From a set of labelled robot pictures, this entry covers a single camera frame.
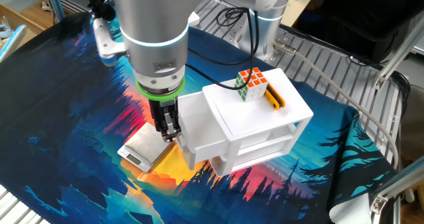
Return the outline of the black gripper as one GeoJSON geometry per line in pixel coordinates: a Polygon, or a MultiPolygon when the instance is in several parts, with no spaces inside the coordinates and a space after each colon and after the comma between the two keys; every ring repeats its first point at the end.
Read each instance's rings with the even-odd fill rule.
{"type": "Polygon", "coordinates": [[[154,101],[150,99],[149,104],[156,130],[162,130],[161,114],[164,114],[165,127],[162,137],[166,142],[175,141],[181,133],[178,117],[173,116],[174,113],[178,112],[178,98],[175,97],[169,101],[154,101]]]}

